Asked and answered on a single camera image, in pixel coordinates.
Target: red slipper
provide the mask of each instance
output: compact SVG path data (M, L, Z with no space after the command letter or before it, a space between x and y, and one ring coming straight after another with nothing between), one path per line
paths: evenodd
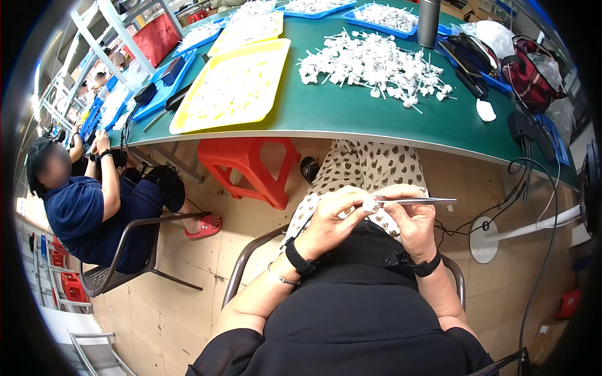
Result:
M222 229L222 218L218 217L218 223L216 228L213 228L213 216L206 215L200 219L200 231L197 233L190 233L188 230L184 230L184 234L189 240L198 240L206 238L207 236L215 235Z

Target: metal chair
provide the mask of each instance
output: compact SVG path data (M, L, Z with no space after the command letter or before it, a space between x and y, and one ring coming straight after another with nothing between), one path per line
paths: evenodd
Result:
M228 283L228 287L226 288L226 295L224 296L224 300L222 303L222 309L226 306L226 304L234 298L236 293L238 292L238 287L240 286L240 281L243 279L244 267L247 265L247 261L251 257L253 251L255 251L260 246L269 242L273 238L278 235L286 235L288 229L288 224L276 229L272 232L269 232L259 238L251 241L247 244L247 246L243 249L236 260L236 265L234 265L234 270L232 271L232 276L230 277L230 282ZM446 255L441 255L441 260L443 261L443 265L448 268L454 276L456 280L456 293L460 298L460 302L462 303L462 308L466 309L466 293L464 286L464 275L462 274L462 270L456 264L456 262Z
M181 285L188 286L199 291L203 291L202 287L177 279L175 277L163 273L162 271L158 271L157 269L155 269L155 263L157 261L157 239L159 237L159 225L161 223L184 220L188 218L200 218L206 215L211 215L211 212L201 212L184 215L168 215L159 218L145 218L142 220L131 221L130 223L128 223L127 226L125 226L125 229L121 234L121 239L119 239L119 245L117 246L117 251L115 252L115 256L113 256L113 261L111 262L110 267L96 267L84 272L84 263L81 261L79 262L79 278L81 280L81 285L84 288L85 293L88 294L90 298L97 297L98 295L111 291L112 289L124 283L127 283L128 281L149 271L163 278L167 278L171 281L177 282ZM156 231L155 241L153 243L154 246L153 249L150 251L150 255L148 260L146 261L146 265L135 273L121 273L119 271L116 271L115 269L117 268L117 263L119 261L119 257L121 256L121 252L123 251L123 246L125 245L125 241L128 237L129 232L135 226L144 226L150 224L155 225Z

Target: silver bracelet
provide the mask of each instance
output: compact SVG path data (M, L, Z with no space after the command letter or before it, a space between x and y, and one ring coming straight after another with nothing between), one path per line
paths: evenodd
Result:
M282 278L278 274L274 273L272 271L272 268L271 268L272 262L270 262L269 264L267 264L267 271L270 272L271 275L273 275L274 277L276 277L276 279L278 279L280 282L282 282L282 283L288 283L289 285L298 285L299 283L301 283L301 281L297 281L297 282L295 282L295 281L289 281L288 279Z

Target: yellow tray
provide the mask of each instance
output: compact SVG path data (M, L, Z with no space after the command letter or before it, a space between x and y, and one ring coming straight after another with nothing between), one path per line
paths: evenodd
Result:
M271 12L254 17L252 23L251 21L232 23L226 26L222 31L215 43L213 43L213 46L211 46L209 52L207 52L207 56L211 57L221 54L222 52L231 51L250 43L276 39L282 34L283 24L284 12ZM274 31L264 37L253 37L253 28L258 27L258 25L266 25L266 27L271 27L273 25Z
M169 132L263 120L274 105L290 45L290 39L267 40L212 57L184 97Z

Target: workbench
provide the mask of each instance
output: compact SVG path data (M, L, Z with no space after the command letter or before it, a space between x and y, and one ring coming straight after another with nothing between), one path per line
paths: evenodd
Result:
M278 6L287 2L288 0L284 0L278 3ZM356 6L364 3L364 0L359 0ZM387 0L384 3L398 8L407 7L408 10L413 7L412 13L418 15L418 4L403 0ZM344 27L349 33L362 30L341 18L341 14L350 9L317 20L285 16L284 32L280 38L290 39L291 47L274 106L264 120L173 135L169 132L169 124L175 112L168 112L144 133L143 129L155 117L151 115L139 124L131 126L128 146L151 146L172 164L192 174L199 181L202 181L202 176L196 173L194 156L191 156L190 162L183 162L175 157L174 150L168 151L157 144L219 137L351 138L439 150L502 165L522 155L521 148L510 137L506 120L514 109L512 101L490 88L488 100L497 118L489 123L483 122L476 111L475 97L456 77L452 65L446 57L431 50L424 50L425 57L428 59L430 52L431 63L444 68L440 78L454 88L451 95L458 100L447 99L440 102L434 95L426 98L420 96L416 107L423 114L412 108L404 108L400 100L389 97L386 100L382 97L373 98L369 89L355 85L343 85L342 88L329 82L324 85L304 85L299 76L299 67L295 64L298 63L298 58L307 56L305 50L315 53L315 48L323 48L325 35L338 34ZM232 11L233 9L224 11L207 19L218 19ZM461 20L445 13L441 13L439 22L445 26L462 23ZM395 42L401 48L413 51L420 49L415 42L415 35L408 39L396 38ZM196 53L205 53L211 46L212 43L202 46ZM168 54L161 65L169 61L171 54ZM204 65L200 55L197 56L178 89L194 80ZM119 146L119 135L120 131L110 132L112 147ZM556 177L556 161L547 163L539 148L534 149L535 159ZM570 166L561 165L560 181L576 190L579 180L570 154L569 160Z

